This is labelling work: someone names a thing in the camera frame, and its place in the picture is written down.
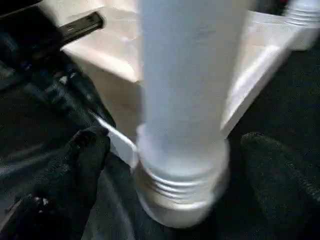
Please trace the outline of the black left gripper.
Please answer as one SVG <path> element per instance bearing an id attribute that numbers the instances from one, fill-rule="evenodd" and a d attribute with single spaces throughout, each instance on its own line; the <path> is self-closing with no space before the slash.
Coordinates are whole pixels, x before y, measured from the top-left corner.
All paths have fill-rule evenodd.
<path id="1" fill-rule="evenodd" d="M 94 11 L 77 20 L 57 26 L 37 4 L 0 6 L 0 73 L 45 69 L 66 80 L 33 75 L 29 92 L 41 103 L 69 119 L 79 128 L 98 124 L 91 113 L 112 127 L 116 122 L 103 104 L 92 81 L 64 53 L 62 47 L 100 30 L 105 25 Z"/>

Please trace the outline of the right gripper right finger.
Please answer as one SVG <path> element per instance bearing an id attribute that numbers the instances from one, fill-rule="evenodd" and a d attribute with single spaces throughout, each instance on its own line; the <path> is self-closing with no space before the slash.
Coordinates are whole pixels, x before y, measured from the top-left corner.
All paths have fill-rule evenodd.
<path id="1" fill-rule="evenodd" d="M 320 170 L 285 144 L 259 132 L 240 140 L 247 177 L 279 240 L 320 238 Z"/>

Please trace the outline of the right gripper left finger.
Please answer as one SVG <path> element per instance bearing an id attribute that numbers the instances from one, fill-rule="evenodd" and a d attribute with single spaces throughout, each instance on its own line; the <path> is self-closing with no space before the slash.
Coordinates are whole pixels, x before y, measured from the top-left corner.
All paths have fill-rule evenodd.
<path id="1" fill-rule="evenodd" d="M 14 229 L 14 239 L 81 239 L 109 151 L 106 129 L 92 126 L 78 131 L 17 195 L 17 201 L 30 196 L 48 203 L 21 219 Z"/>

